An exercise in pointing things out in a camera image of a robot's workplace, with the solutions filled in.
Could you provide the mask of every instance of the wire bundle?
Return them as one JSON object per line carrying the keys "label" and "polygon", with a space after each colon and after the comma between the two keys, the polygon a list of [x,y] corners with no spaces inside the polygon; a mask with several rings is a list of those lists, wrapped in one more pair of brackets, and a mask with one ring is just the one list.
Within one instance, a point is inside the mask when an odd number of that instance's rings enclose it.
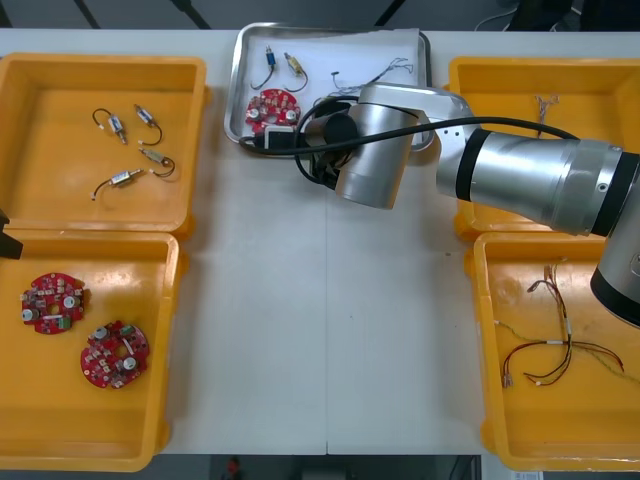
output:
{"label": "wire bundle", "polygon": [[[606,347],[603,347],[602,345],[599,345],[597,343],[575,341],[573,339],[573,334],[572,334],[572,331],[571,331],[571,321],[569,320],[569,317],[567,315],[567,307],[566,307],[566,304],[564,302],[564,299],[562,298],[562,294],[560,293],[560,289],[558,288],[558,283],[557,283],[557,280],[556,280],[557,268],[558,268],[557,264],[553,265],[553,266],[547,265],[545,267],[544,279],[535,281],[527,289],[527,292],[529,292],[529,293],[534,292],[540,285],[545,285],[547,287],[547,290],[551,293],[551,295],[553,296],[554,300],[556,301],[558,314],[559,314],[559,317],[560,317],[561,324],[563,325],[564,332],[566,334],[566,339],[563,339],[563,340],[541,340],[541,339],[527,338],[527,337],[524,337],[524,336],[520,335],[518,332],[516,332],[515,329],[513,327],[511,327],[510,325],[507,325],[507,324],[502,323],[499,320],[497,320],[496,321],[496,325],[499,325],[499,326],[502,326],[504,328],[507,328],[516,337],[518,337],[519,339],[521,339],[521,340],[526,342],[526,343],[523,343],[523,344],[518,345],[517,347],[515,347],[505,357],[505,359],[504,359],[504,361],[502,363],[502,386],[504,388],[508,388],[508,387],[513,386],[513,376],[511,375],[511,370],[510,370],[510,362],[511,362],[513,356],[519,351],[522,351],[522,350],[525,350],[527,348],[531,348],[531,347],[534,347],[534,346],[540,346],[540,345],[561,345],[561,346],[566,346],[566,352],[565,352],[564,358],[562,359],[560,364],[558,366],[556,366],[553,370],[551,370],[548,373],[545,373],[545,374],[542,374],[542,375],[538,375],[538,374],[533,374],[533,373],[529,373],[529,372],[523,372],[523,375],[525,376],[525,378],[527,380],[529,380],[530,382],[534,383],[536,386],[548,387],[548,386],[553,385],[554,383],[558,382],[565,375],[565,373],[569,369],[569,366],[571,365],[571,360],[573,358],[574,349],[575,350],[582,350],[582,351],[585,351],[585,352],[589,353],[591,356],[593,356],[596,360],[598,360],[604,367],[606,367],[614,375],[619,376],[621,378],[628,379],[628,380],[632,380],[632,381],[640,384],[640,380],[638,380],[635,377],[632,377],[631,375],[628,375],[628,374],[625,373],[624,365],[622,363],[622,359],[613,350],[611,350],[609,348],[606,348]],[[614,370],[608,363],[606,363],[603,360],[601,355],[604,355],[604,356],[608,357],[609,359],[613,360],[613,362],[617,365],[617,367],[620,369],[620,371]]]}
{"label": "wire bundle", "polygon": [[362,83],[360,85],[351,85],[347,87],[341,87],[340,85],[338,85],[338,82],[336,82],[336,77],[340,74],[340,72],[333,72],[331,73],[331,78],[333,79],[333,85],[336,87],[336,91],[331,92],[329,96],[333,97],[335,95],[353,95],[355,93],[360,93],[360,90],[362,90],[364,87],[366,87],[370,83],[377,82],[382,77],[384,77],[387,73],[389,73],[392,70],[396,70],[398,68],[404,68],[409,73],[413,73],[413,63],[409,63],[408,58],[396,57],[393,60],[391,60],[389,65],[387,65],[387,68],[385,68],[382,72],[380,72],[374,78],[369,80],[367,83]]}

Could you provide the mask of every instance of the black object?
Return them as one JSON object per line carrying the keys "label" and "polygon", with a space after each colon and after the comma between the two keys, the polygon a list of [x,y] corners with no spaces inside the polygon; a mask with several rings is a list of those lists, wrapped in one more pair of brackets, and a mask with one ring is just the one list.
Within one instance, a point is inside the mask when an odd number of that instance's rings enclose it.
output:
{"label": "black object", "polygon": [[591,291],[598,301],[616,317],[640,327],[640,304],[613,288],[597,268],[591,277]]}
{"label": "black object", "polygon": [[[357,100],[358,97],[353,96],[344,96],[344,97],[331,97],[331,99],[326,100]],[[302,120],[298,124],[298,128],[296,132],[299,134],[300,128],[304,122],[309,119],[309,112],[306,113]],[[440,122],[426,123],[424,125],[416,125],[415,127],[406,127],[399,128],[397,130],[390,130],[388,132],[376,133],[375,135],[367,135],[364,137],[356,138],[354,140],[349,140],[347,142],[339,142],[331,145],[319,145],[317,147],[302,147],[302,148],[292,148],[292,149],[269,149],[265,150],[264,148],[258,148],[252,144],[253,137],[240,137],[238,143],[240,146],[249,152],[257,153],[260,155],[268,155],[273,157],[281,157],[287,155],[306,155],[309,153],[323,153],[323,152],[337,152],[350,150],[355,147],[359,147],[360,145],[366,145],[367,143],[379,142],[381,140],[388,140],[390,138],[404,137],[405,135],[415,135],[416,133],[422,132],[430,132],[432,130],[438,130],[440,128],[449,128],[449,127],[457,127],[460,125],[480,125],[483,123],[490,123],[494,125],[509,125],[512,127],[524,128],[527,130],[533,131],[541,131],[543,133],[547,133],[549,135],[553,135],[554,137],[564,138],[565,140],[579,140],[575,135],[570,134],[569,132],[565,132],[559,128],[550,127],[549,125],[544,125],[542,123],[537,122],[529,122],[527,120],[518,120],[515,118],[505,118],[505,117],[465,117],[465,118],[454,118],[451,120],[443,120]]]}
{"label": "black object", "polygon": [[211,30],[211,26],[202,18],[202,15],[191,5],[191,0],[171,0],[175,7],[189,17],[200,30]]}
{"label": "black object", "polygon": [[11,21],[9,20],[9,16],[2,6],[2,2],[0,1],[0,28],[13,28],[11,25]]}
{"label": "black object", "polygon": [[0,257],[19,260],[22,255],[22,243],[2,231],[8,223],[9,219],[0,210]]}
{"label": "black object", "polygon": [[613,226],[620,215],[622,205],[627,198],[631,182],[635,178],[640,155],[624,152],[620,156],[616,171],[613,172],[609,190],[602,201],[600,211],[593,224],[591,233],[606,237],[613,230]]}
{"label": "black object", "polygon": [[573,0],[521,0],[507,30],[548,32],[569,13],[572,4]]}
{"label": "black object", "polygon": [[[300,119],[300,121],[298,122],[298,125],[296,125],[296,129],[293,133],[293,145],[296,147],[293,150],[300,150],[300,144],[302,141],[302,127],[304,127],[304,124],[307,123],[307,120],[309,120],[313,115],[315,115],[317,113],[318,110],[320,110],[321,108],[323,108],[324,106],[326,106],[326,104],[328,102],[357,102],[358,101],[358,97],[354,96],[354,95],[342,95],[339,97],[331,97],[328,98],[320,103],[318,103],[317,105],[314,105],[313,107],[311,107],[307,113],[305,113],[302,118]],[[245,145],[243,145],[242,143],[242,138],[240,138],[240,140],[238,141],[240,143],[240,145],[242,145],[243,147],[245,147]],[[317,152],[310,152],[310,153],[323,153],[325,150],[323,148],[328,148],[327,145],[320,145],[319,147],[307,147],[307,148],[320,148],[320,150],[318,150]],[[349,147],[347,148],[340,148],[340,149],[334,149],[333,151],[341,151],[341,150],[348,150]],[[296,161],[296,166],[298,167],[298,170],[300,170],[300,173],[302,174],[302,176],[304,178],[306,178],[307,180],[309,180],[310,182],[313,183],[317,183],[319,185],[326,185],[326,179],[323,178],[318,178],[317,175],[313,175],[313,174],[309,174],[304,167],[302,166],[302,161],[300,160],[300,155],[301,153],[291,153],[289,155],[293,155],[293,158]],[[315,166],[311,165],[311,170],[312,173],[315,170]]]}
{"label": "black object", "polygon": [[584,32],[637,32],[640,30],[638,0],[585,0],[580,15]]}
{"label": "black object", "polygon": [[456,175],[456,197],[460,200],[471,201],[471,180],[473,179],[473,171],[476,168],[478,154],[484,145],[484,141],[491,134],[489,130],[475,130],[467,145],[462,152],[460,158],[460,166],[458,167],[458,175]]}
{"label": "black object", "polygon": [[384,27],[391,17],[393,17],[398,9],[404,5],[405,0],[392,0],[391,5],[380,15],[378,21],[373,24],[374,27]]}
{"label": "black object", "polygon": [[76,4],[76,7],[78,7],[78,10],[80,10],[80,13],[82,13],[82,16],[91,26],[91,28],[100,29],[100,25],[98,25],[98,22],[91,13],[91,10],[89,10],[89,8],[85,5],[84,0],[73,0],[73,3]]}

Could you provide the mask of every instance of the electronic component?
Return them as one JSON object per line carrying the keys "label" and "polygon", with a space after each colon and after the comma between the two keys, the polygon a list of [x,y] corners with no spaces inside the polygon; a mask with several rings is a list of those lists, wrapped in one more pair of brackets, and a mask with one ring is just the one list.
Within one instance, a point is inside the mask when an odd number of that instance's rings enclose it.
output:
{"label": "electronic component", "polygon": [[109,180],[105,180],[104,182],[102,182],[100,185],[98,185],[96,187],[96,189],[93,191],[93,193],[91,194],[91,200],[95,200],[98,196],[98,191],[107,185],[111,185],[114,187],[120,187],[122,185],[125,185],[127,183],[129,183],[131,180],[133,180],[133,177],[135,177],[136,175],[140,174],[144,172],[143,168],[138,168],[137,170],[125,170],[124,172],[120,172],[116,175],[114,175],[113,177],[111,177]]}
{"label": "electronic component", "polygon": [[126,145],[127,136],[124,130],[124,125],[122,124],[120,119],[116,115],[111,113],[109,110],[107,110],[106,108],[96,108],[91,114],[91,118],[93,118],[93,121],[95,122],[96,125],[98,125],[98,127],[100,127],[101,130],[104,130],[104,125],[102,125],[96,118],[96,113],[98,112],[104,112],[107,115],[109,115],[109,118],[107,119],[107,123],[111,127],[111,130],[113,131],[113,133],[118,136],[118,138],[124,145]]}
{"label": "electronic component", "polygon": [[142,153],[145,157],[147,157],[152,162],[156,162],[156,163],[162,165],[163,167],[169,168],[169,170],[167,170],[166,172],[162,172],[162,173],[158,173],[155,170],[149,170],[156,177],[167,178],[167,177],[170,177],[171,174],[175,171],[176,162],[174,162],[169,157],[163,155],[162,153],[156,152],[154,150],[149,150],[147,148],[142,148],[142,147],[138,148],[138,150],[140,151],[140,153]]}
{"label": "electronic component", "polygon": [[303,90],[304,87],[307,86],[307,83],[309,83],[309,75],[307,75],[307,72],[305,72],[304,68],[302,68],[302,65],[300,65],[300,62],[298,62],[296,57],[294,57],[293,55],[289,55],[287,52],[284,52],[284,58],[287,59],[289,68],[291,69],[291,71],[296,77],[304,77],[304,83],[300,88],[292,90],[290,88],[284,87],[284,89],[287,92],[291,92],[291,93],[295,93],[295,92],[299,92],[300,90]]}
{"label": "electronic component", "polygon": [[247,107],[246,122],[254,133],[262,133],[268,125],[297,125],[299,119],[298,100],[281,89],[260,92]]}
{"label": "electronic component", "polygon": [[271,80],[271,77],[273,76],[273,72],[276,69],[276,57],[273,54],[271,47],[269,47],[268,45],[267,45],[267,50],[265,54],[267,56],[267,67],[269,68],[269,74],[267,75],[267,78],[265,78],[264,82],[262,82],[260,85],[254,85],[253,83],[251,83],[251,88],[253,88],[254,90],[260,90],[262,87],[264,87],[267,84],[267,82]]}
{"label": "electronic component", "polygon": [[69,330],[84,317],[85,290],[82,282],[63,273],[36,278],[31,289],[20,295],[22,321],[35,331],[55,335]]}
{"label": "electronic component", "polygon": [[99,327],[89,335],[80,354],[84,377],[100,388],[119,389],[147,369],[149,345],[142,331],[120,321]]}
{"label": "electronic component", "polygon": [[156,130],[158,130],[158,133],[160,135],[158,137],[158,140],[156,140],[153,143],[145,142],[144,140],[138,140],[138,143],[140,145],[147,145],[149,147],[153,147],[154,145],[158,145],[162,141],[162,136],[163,136],[162,129],[160,128],[160,125],[158,125],[158,123],[155,121],[153,116],[147,110],[142,108],[140,105],[134,104],[133,108],[136,110],[136,114],[138,115],[138,117],[140,117],[140,120],[142,120],[147,125],[147,127],[155,128]]}

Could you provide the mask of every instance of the round circuit board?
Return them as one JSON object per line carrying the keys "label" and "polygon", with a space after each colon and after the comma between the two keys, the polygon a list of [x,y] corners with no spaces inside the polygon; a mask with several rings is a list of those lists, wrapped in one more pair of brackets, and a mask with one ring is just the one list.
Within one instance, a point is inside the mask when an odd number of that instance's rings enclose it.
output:
{"label": "round circuit board", "polygon": [[89,335],[87,343],[80,365],[85,378],[96,387],[122,388],[147,369],[149,344],[138,327],[109,323]]}
{"label": "round circuit board", "polygon": [[253,133],[262,133],[268,125],[295,126],[299,119],[298,100],[286,90],[263,90],[247,106],[246,122]]}
{"label": "round circuit board", "polygon": [[84,317],[85,290],[80,280],[64,273],[36,278],[31,289],[20,295],[22,321],[38,333],[66,332]]}

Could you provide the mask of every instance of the robotic arm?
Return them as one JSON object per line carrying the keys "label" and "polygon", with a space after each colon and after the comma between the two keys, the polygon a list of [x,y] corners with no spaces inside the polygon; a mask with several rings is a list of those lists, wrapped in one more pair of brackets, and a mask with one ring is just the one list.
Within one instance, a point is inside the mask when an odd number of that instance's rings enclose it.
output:
{"label": "robotic arm", "polygon": [[[593,233],[607,237],[591,289],[614,315],[640,327],[637,154],[531,122],[475,118],[462,97],[438,89],[371,84],[362,90],[358,103],[349,108],[348,116],[355,125],[353,131],[357,131],[354,141],[332,142],[328,140],[331,135],[324,135],[324,146],[322,140],[310,138],[311,148],[266,154],[344,151],[350,147],[349,160],[339,170],[336,194],[389,209],[411,150],[411,135],[431,129],[430,123],[441,122],[433,125],[439,128],[441,148],[436,174],[438,191],[514,212],[572,235]],[[559,132],[565,138],[537,139],[481,128],[481,123],[492,120]],[[326,133],[330,123],[322,117],[311,120],[305,132],[324,128]],[[240,143],[265,154],[264,150],[247,146],[243,139]],[[302,169],[299,158],[296,160]]]}

